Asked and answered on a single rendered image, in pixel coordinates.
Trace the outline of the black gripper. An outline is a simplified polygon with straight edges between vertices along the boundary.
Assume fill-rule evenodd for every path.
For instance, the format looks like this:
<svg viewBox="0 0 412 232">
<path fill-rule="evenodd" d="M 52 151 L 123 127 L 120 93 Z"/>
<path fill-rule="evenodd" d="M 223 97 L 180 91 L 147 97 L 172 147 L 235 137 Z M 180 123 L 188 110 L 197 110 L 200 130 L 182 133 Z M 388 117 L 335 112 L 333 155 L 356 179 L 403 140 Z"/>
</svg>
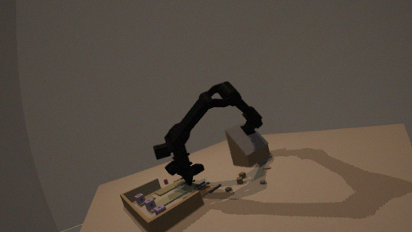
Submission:
<svg viewBox="0 0 412 232">
<path fill-rule="evenodd" d="M 175 160 L 179 158 L 185 167 L 182 170 L 180 167 L 180 171 L 177 172 L 177 174 L 182 176 L 188 185 L 192 185 L 193 176 L 197 176 L 197 174 L 202 172 L 204 170 L 204 165 L 200 163 L 195 163 L 193 166 L 191 166 L 193 163 L 190 162 L 189 157 L 188 157 L 190 155 L 189 153 L 187 153 L 187 151 L 179 155 L 174 154 L 173 156 L 174 156 L 173 159 Z"/>
</svg>

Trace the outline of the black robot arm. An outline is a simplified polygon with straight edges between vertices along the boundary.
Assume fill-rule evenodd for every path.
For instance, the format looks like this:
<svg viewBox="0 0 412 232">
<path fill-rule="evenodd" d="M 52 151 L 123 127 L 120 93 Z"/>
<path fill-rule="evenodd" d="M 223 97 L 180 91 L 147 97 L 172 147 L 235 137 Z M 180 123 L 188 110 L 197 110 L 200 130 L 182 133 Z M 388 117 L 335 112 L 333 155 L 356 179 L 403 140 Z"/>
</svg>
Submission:
<svg viewBox="0 0 412 232">
<path fill-rule="evenodd" d="M 217 92 L 222 99 L 212 99 L 212 95 Z M 241 98 L 240 94 L 228 82 L 213 85 L 208 91 L 201 93 L 186 116 L 166 134 L 164 137 L 166 143 L 153 146 L 156 160 L 171 156 L 171 153 L 176 155 L 185 153 L 186 147 L 184 144 L 190 137 L 190 131 L 205 113 L 213 107 L 236 106 L 243 112 L 242 115 L 247 120 L 245 125 L 240 128 L 247 135 L 255 133 L 254 129 L 262 125 L 262 116 L 254 107 L 246 104 Z M 165 169 L 168 174 L 174 176 L 180 171 L 180 167 L 181 170 L 185 168 L 182 161 L 177 158 L 170 162 Z"/>
</svg>

